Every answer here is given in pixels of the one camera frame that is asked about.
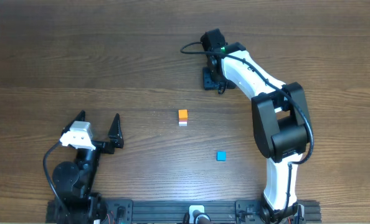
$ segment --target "orange and white block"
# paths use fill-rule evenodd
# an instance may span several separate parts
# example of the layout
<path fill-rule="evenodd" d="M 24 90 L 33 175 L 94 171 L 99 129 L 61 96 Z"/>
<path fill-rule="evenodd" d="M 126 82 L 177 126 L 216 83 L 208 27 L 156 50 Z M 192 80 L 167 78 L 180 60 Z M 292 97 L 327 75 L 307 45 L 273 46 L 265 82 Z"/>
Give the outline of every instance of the orange and white block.
<path fill-rule="evenodd" d="M 187 126 L 187 110 L 178 110 L 178 125 Z"/>

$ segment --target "robotic arm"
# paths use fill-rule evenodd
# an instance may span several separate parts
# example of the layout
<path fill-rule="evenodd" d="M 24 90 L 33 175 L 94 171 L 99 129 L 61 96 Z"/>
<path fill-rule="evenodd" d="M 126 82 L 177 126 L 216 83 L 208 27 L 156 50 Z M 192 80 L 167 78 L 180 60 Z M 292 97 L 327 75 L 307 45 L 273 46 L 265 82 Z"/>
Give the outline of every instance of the robotic arm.
<path fill-rule="evenodd" d="M 289 170 L 289 162 L 298 162 L 309 142 L 304 121 L 293 105 L 274 88 L 268 86 L 255 69 L 275 87 L 282 89 L 300 106 L 308 121 L 309 114 L 303 88 L 298 83 L 286 85 L 258 66 L 240 43 L 225 41 L 219 29 L 201 37 L 205 52 L 219 52 L 242 58 L 253 68 L 231 57 L 207 55 L 207 68 L 203 69 L 205 90 L 218 90 L 238 86 L 252 101 L 254 138 L 260 152 L 267 158 L 267 186 L 263 191 L 260 216 L 267 223 L 294 215 L 298 204 L 295 195 L 297 165 Z M 290 110 L 290 115 L 277 119 L 279 111 Z"/>

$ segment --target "wooden surface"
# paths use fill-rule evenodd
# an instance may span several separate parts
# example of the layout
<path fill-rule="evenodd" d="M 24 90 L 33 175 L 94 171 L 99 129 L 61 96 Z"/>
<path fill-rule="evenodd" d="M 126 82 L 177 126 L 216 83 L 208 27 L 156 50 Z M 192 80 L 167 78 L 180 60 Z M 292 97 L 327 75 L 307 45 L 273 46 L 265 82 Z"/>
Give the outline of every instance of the wooden surface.
<path fill-rule="evenodd" d="M 179 53 L 216 27 L 305 89 L 316 147 L 298 198 L 321 202 L 326 222 L 370 222 L 370 1 L 353 0 L 0 0 L 0 222 L 44 221 L 42 157 L 80 110 L 97 139 L 121 116 L 125 148 L 95 180 L 104 197 L 259 198 L 250 101 L 202 90 L 206 58 Z M 59 148 L 50 172 L 74 156 Z"/>

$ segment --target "wooden table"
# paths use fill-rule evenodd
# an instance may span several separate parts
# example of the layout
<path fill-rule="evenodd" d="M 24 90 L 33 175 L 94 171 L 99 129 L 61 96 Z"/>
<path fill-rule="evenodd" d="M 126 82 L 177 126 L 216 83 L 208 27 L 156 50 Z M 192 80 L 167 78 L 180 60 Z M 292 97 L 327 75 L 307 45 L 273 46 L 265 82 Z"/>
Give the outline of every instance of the wooden table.
<path fill-rule="evenodd" d="M 121 115 L 125 148 L 95 180 L 104 197 L 259 198 L 250 101 L 204 91 L 205 56 L 179 53 L 217 27 L 305 89 L 316 146 L 298 198 L 319 201 L 323 221 L 370 222 L 370 1 L 353 0 L 0 0 L 0 222 L 45 220 L 42 158 L 80 110 L 96 139 Z M 75 153 L 54 151 L 50 172 Z"/>

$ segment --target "table top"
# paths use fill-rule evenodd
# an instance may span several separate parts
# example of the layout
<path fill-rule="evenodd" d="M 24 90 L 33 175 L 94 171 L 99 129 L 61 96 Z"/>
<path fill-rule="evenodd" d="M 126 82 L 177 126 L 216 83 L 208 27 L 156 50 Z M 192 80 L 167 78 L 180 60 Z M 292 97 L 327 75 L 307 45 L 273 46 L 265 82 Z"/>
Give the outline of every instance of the table top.
<path fill-rule="evenodd" d="M 353 0 L 0 0 L 0 222 L 45 220 L 42 158 L 80 110 L 101 140 L 121 116 L 125 147 L 95 180 L 104 197 L 259 198 L 249 99 L 204 91 L 205 56 L 179 53 L 215 28 L 305 90 L 316 145 L 298 198 L 319 201 L 323 221 L 370 222 L 370 1 Z M 54 151 L 50 172 L 75 153 Z"/>

